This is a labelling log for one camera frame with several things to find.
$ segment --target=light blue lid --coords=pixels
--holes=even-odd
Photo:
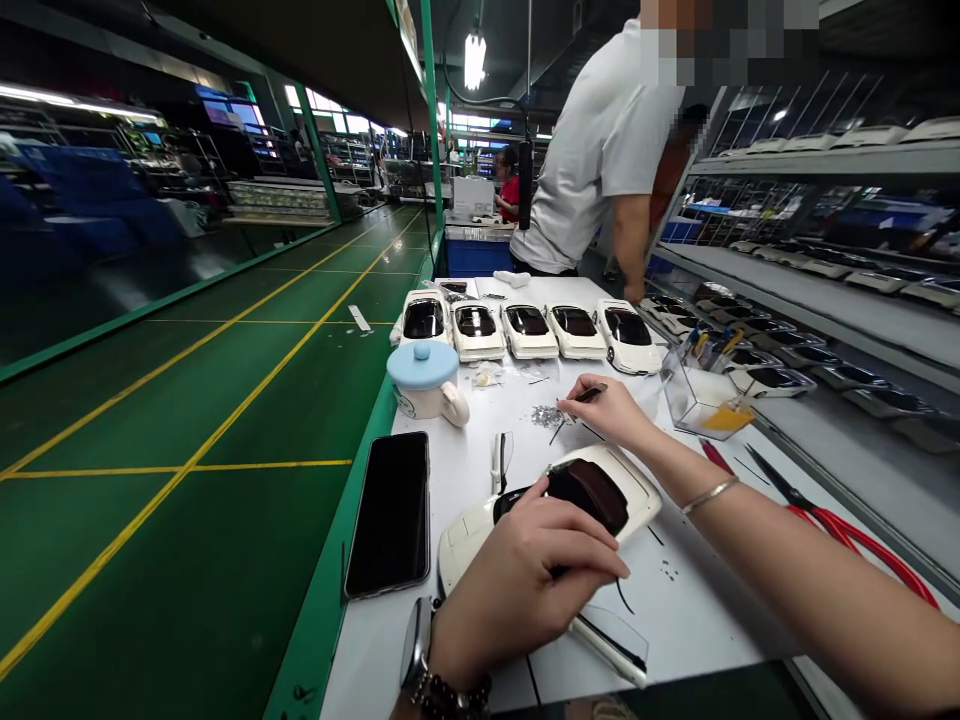
[[[403,345],[387,359],[387,373],[403,390],[432,390],[452,378],[460,366],[457,351],[436,340]]]

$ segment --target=hand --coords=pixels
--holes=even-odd
[[[606,392],[588,403],[574,402],[573,398],[600,383],[607,386]],[[645,437],[660,432],[622,382],[600,375],[581,375],[567,399],[557,403],[557,409],[581,418],[605,438],[631,452],[636,452]]]
[[[631,305],[639,305],[643,300],[643,281],[639,283],[629,283],[623,289],[623,299]]]
[[[494,527],[433,621],[431,672],[466,692],[495,665],[556,640],[594,593],[626,578],[617,541],[540,478]],[[554,580],[550,570],[570,568]]]

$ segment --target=green floor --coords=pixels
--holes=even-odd
[[[260,717],[418,215],[376,210],[0,388],[0,717]]]

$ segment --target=ceiling light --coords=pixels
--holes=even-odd
[[[157,120],[157,116],[147,112],[137,112],[134,110],[124,110],[122,108],[113,108],[108,105],[88,105],[79,103],[73,106],[77,110],[90,110],[92,112],[101,112],[106,115],[119,115],[120,117],[144,118],[145,120]]]
[[[22,88],[14,85],[0,85],[0,95],[4,97],[17,98],[18,100],[45,102],[50,103],[51,105],[73,105],[73,100],[65,95],[37,92],[36,90],[30,90],[29,88]]]
[[[467,90],[476,90],[484,78],[483,58],[487,54],[487,41],[479,33],[470,33],[463,53],[463,84]]]

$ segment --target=white mug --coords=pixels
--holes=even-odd
[[[452,381],[430,390],[405,390],[393,385],[400,412],[414,420],[430,420],[443,415],[457,427],[463,427],[470,421],[470,406],[467,398],[456,384],[456,375]]]

